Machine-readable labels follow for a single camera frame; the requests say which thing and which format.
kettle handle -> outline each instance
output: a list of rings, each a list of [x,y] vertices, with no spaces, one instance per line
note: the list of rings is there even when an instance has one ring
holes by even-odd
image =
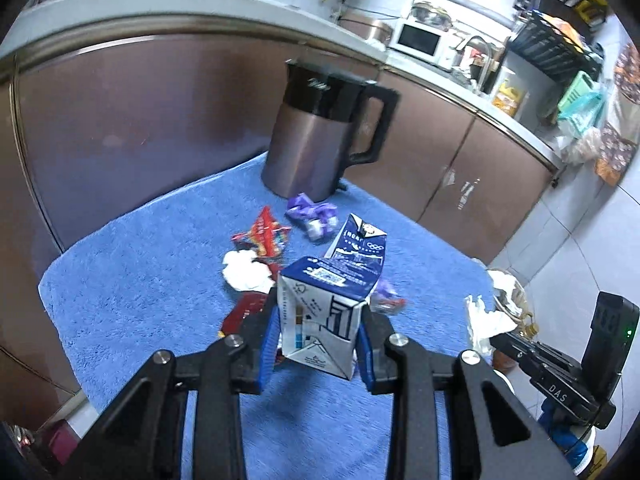
[[[371,139],[371,144],[366,152],[351,153],[351,155],[346,159],[344,170],[349,166],[354,166],[356,164],[369,164],[370,162],[376,162],[378,160],[382,146],[385,143],[386,133],[389,130],[389,126],[391,126],[391,120],[396,112],[396,107],[400,100],[400,94],[391,88],[384,88],[376,83],[371,83],[365,87],[362,93],[360,106],[364,108],[366,101],[371,98],[378,99],[382,101],[383,104],[382,112],[380,112],[380,119],[378,120],[376,130]],[[354,135],[356,134],[358,126],[359,124],[354,128]]]

das logo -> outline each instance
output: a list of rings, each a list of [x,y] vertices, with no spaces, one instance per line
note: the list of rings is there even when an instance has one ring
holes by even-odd
[[[566,394],[562,393],[560,388],[558,388],[555,384],[551,385],[551,387],[549,388],[549,393],[554,394],[554,397],[560,402],[564,402],[566,400]]]

candy wrapper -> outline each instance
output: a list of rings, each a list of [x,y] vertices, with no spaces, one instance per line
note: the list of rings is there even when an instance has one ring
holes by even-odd
[[[289,241],[289,231],[291,227],[277,222],[269,206],[265,206],[251,229],[233,235],[231,241],[238,246],[254,249],[259,258],[277,258]]]
[[[371,295],[371,311],[391,316],[398,314],[405,307],[406,300],[398,295],[394,286],[384,278],[380,278]]]
[[[338,208],[329,202],[314,203],[304,193],[289,198],[286,215],[305,224],[306,235],[316,241],[338,228]]]
[[[257,314],[258,312],[261,312],[266,301],[267,295],[261,292],[243,292],[242,296],[238,300],[238,303],[236,303],[236,306],[233,307],[231,312],[226,315],[224,321],[222,322],[222,326],[218,331],[218,337],[222,338],[229,334],[237,334],[238,332],[240,332],[240,326],[242,325],[244,318],[250,316],[251,314]],[[280,364],[284,361],[281,341],[278,343],[277,348],[278,350],[276,352],[275,363]]]

kitchen cabinet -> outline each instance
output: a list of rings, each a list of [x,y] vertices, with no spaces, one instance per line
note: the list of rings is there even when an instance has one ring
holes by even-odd
[[[303,49],[234,36],[158,36],[22,74],[31,177],[62,248],[265,151],[287,83],[285,61]]]
[[[396,114],[380,159],[374,164],[351,166],[345,177],[417,221],[474,116],[466,108],[398,75],[383,72],[378,83],[400,93]],[[380,108],[372,100],[352,152],[369,145]]]
[[[419,224],[488,264],[529,213],[551,173],[503,131],[476,118]]]
[[[0,420],[36,431],[73,395],[0,351]]]
[[[0,88],[0,420],[30,430],[80,389],[38,282],[58,256],[18,156],[8,86]]]

countertop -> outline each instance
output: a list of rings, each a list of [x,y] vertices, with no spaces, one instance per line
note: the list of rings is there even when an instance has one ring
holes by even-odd
[[[401,54],[381,51],[338,25],[272,0],[47,0],[18,16],[0,44],[0,58],[34,41],[79,25],[114,18],[168,14],[235,18],[294,30],[338,44],[373,63],[385,65],[387,70],[408,76],[436,92],[466,103],[503,126],[552,166],[562,166],[542,140],[490,102]]]

